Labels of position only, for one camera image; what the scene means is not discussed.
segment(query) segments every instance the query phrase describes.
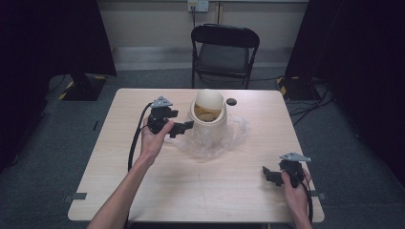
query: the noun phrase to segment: black curtain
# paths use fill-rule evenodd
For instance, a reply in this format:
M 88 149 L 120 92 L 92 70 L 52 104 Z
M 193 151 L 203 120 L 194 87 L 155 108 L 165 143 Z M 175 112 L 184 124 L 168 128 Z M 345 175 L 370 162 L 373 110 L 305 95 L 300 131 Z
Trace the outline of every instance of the black curtain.
M 117 75 L 96 0 L 1 1 L 0 171 L 46 105 L 52 77 Z

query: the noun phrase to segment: hand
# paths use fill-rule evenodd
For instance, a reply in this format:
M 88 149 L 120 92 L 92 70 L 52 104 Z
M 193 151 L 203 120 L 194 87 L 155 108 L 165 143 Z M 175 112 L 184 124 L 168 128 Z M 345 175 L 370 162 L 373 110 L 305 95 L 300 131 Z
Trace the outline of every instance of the hand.
M 304 185 L 308 189 L 308 183 L 311 180 L 310 174 L 307 170 L 304 170 Z M 289 175 L 287 172 L 281 173 L 281 178 L 284 182 L 284 195 L 289 208 L 292 213 L 292 217 L 296 223 L 297 228 L 311 228 L 308 219 L 308 200 L 306 189 L 302 184 L 298 184 L 296 188 L 293 188 L 290 183 Z
M 143 119 L 143 124 L 148 124 L 147 117 Z M 154 135 L 150 129 L 145 126 L 141 132 L 142 142 L 139 158 L 142 157 L 147 159 L 147 161 L 150 162 L 150 165 L 152 165 L 160 152 L 164 137 L 172 130 L 174 124 L 174 121 L 169 120 L 156 135 Z

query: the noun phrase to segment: white wall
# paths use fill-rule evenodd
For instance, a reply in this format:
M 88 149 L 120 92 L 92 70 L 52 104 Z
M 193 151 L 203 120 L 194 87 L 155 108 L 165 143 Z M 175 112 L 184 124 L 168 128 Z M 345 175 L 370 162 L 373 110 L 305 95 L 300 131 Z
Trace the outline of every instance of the white wall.
M 101 16 L 112 47 L 190 47 L 192 14 L 186 1 L 100 1 Z M 261 49 L 294 45 L 307 3 L 210 1 L 196 25 L 220 23 L 256 31 Z

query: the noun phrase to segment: wooden tabletop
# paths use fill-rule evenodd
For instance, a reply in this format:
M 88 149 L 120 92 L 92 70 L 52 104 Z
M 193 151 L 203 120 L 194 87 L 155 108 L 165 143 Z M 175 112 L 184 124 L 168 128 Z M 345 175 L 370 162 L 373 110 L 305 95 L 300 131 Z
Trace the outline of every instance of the wooden tabletop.
M 117 91 L 86 171 L 77 189 L 87 193 L 74 200 L 71 220 L 91 220 L 127 173 L 127 160 L 140 114 L 149 102 L 163 95 L 186 120 L 199 90 L 121 89 Z M 279 171 L 280 155 L 305 154 L 277 91 L 218 90 L 237 105 L 228 117 L 247 120 L 243 142 L 215 158 L 196 157 L 165 142 L 140 185 L 130 220 L 153 222 L 288 222 L 292 221 L 283 188 L 266 181 L 262 166 Z M 140 138 L 134 158 L 139 155 Z M 324 219 L 318 198 L 313 198 L 313 221 Z

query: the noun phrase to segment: plastic wrap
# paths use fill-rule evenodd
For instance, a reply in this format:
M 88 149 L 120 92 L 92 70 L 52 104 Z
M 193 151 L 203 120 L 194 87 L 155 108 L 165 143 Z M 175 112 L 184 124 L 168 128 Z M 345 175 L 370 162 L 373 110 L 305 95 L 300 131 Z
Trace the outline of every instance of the plastic wrap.
M 184 135 L 165 140 L 198 157 L 216 157 L 238 146 L 247 136 L 248 123 L 242 117 L 229 116 L 222 128 L 194 125 Z

